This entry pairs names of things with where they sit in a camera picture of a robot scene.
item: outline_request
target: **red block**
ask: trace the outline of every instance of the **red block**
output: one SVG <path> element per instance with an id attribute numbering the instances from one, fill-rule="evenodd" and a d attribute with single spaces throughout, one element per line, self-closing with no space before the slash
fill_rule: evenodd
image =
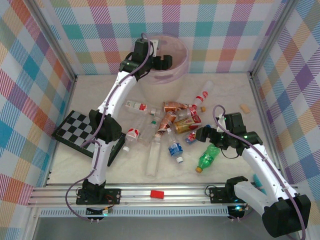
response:
<path id="1" fill-rule="evenodd" d="M 151 190 L 150 197 L 151 198 L 155 198 L 155 199 L 164 199 L 165 192 L 164 191 Z"/>

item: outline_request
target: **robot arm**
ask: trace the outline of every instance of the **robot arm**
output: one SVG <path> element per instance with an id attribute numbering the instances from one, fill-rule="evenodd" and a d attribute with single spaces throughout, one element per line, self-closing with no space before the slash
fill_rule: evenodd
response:
<path id="1" fill-rule="evenodd" d="M 119 73 L 111 91 L 97 110 L 91 110 L 89 113 L 90 124 L 94 131 L 95 149 L 91 173 L 83 181 L 82 188 L 78 190 L 76 200 L 78 205 L 104 204 L 106 201 L 105 198 L 109 194 L 105 189 L 108 160 L 112 147 L 122 134 L 117 118 L 132 87 L 151 69 L 167 70 L 172 66 L 172 56 L 164 55 L 163 59 L 157 56 L 159 41 L 151 42 L 150 44 L 149 40 L 143 38 L 135 42 L 133 52 L 128 54 L 120 64 Z"/>
<path id="2" fill-rule="evenodd" d="M 122 104 L 125 101 L 126 96 L 130 92 L 130 90 L 133 88 L 134 85 L 137 83 L 137 79 L 135 76 L 129 76 L 127 77 L 119 86 L 119 82 L 121 79 L 123 79 L 125 76 L 127 76 L 129 73 L 125 71 L 121 71 L 118 73 L 115 83 L 110 90 L 108 96 L 105 98 L 103 103 L 98 107 L 96 111 L 91 110 L 89 113 L 91 125 L 93 125 L 94 129 L 98 128 L 98 122 L 101 120 L 101 116 L 103 112 L 105 111 L 106 116 L 112 116 L 112 118 L 116 121 L 118 118 L 119 110 L 122 106 Z M 109 143 L 106 142 L 106 138 L 101 132 L 100 137 L 97 138 L 97 143 L 95 143 L 93 158 L 92 158 L 92 168 L 95 168 L 95 171 L 93 174 L 88 178 L 88 182 L 92 183 L 93 185 L 101 185 L 106 181 L 106 171 L 107 171 L 107 164 L 110 156 L 110 152 L 112 150 L 112 147 L 117 143 L 118 140 L 112 140 Z"/>
<path id="3" fill-rule="evenodd" d="M 241 199 L 248 203 L 262 216 L 264 227 L 273 237 L 302 229 L 297 209 L 292 203 L 294 201 L 306 228 L 311 208 L 309 198 L 298 194 L 284 179 L 268 156 L 257 133 L 247 132 L 239 112 L 221 115 L 217 122 L 233 136 L 226 131 L 202 127 L 197 131 L 195 138 L 201 142 L 206 142 L 206 138 L 209 138 L 211 143 L 222 150 L 228 147 L 235 148 L 256 173 L 266 192 L 264 194 L 256 189 L 244 177 L 235 177 L 227 180 L 225 185 L 230 201 Z"/>

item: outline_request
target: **green bottle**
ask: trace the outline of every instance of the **green bottle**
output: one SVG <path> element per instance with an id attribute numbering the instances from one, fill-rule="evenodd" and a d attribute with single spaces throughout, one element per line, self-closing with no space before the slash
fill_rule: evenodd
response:
<path id="1" fill-rule="evenodd" d="M 202 156 L 199 158 L 198 166 L 195 168 L 197 173 L 202 173 L 203 169 L 210 167 L 216 156 L 220 153 L 220 148 L 210 144 Z"/>

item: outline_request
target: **trash pile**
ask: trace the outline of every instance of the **trash pile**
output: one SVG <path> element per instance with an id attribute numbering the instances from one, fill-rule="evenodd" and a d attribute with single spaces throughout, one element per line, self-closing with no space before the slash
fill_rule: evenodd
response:
<path id="1" fill-rule="evenodd" d="M 159 165 L 161 138 L 168 134 L 168 151 L 178 164 L 184 162 L 183 148 L 177 141 L 176 134 L 184 134 L 184 141 L 191 145 L 195 143 L 197 129 L 202 127 L 201 114 L 206 111 L 200 106 L 213 88 L 213 82 L 207 81 L 197 94 L 192 104 L 167 101 L 162 109 L 150 107 L 147 104 L 127 100 L 124 107 L 130 113 L 137 114 L 126 136 L 123 150 L 129 152 L 134 145 L 141 143 L 144 146 L 151 144 L 145 174 L 156 176 Z M 152 115 L 151 122 L 146 123 L 148 115 Z M 201 173 L 208 168 L 219 154 L 220 149 L 211 144 L 199 158 L 196 172 Z"/>

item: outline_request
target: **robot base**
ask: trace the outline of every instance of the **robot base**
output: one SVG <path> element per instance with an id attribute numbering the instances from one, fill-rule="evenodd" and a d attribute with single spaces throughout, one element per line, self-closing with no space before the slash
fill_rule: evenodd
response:
<path id="1" fill-rule="evenodd" d="M 82 188 L 77 191 L 77 205 L 118 205 L 120 204 L 121 189 L 105 188 L 106 182 L 93 185 L 88 179 L 83 181 Z"/>

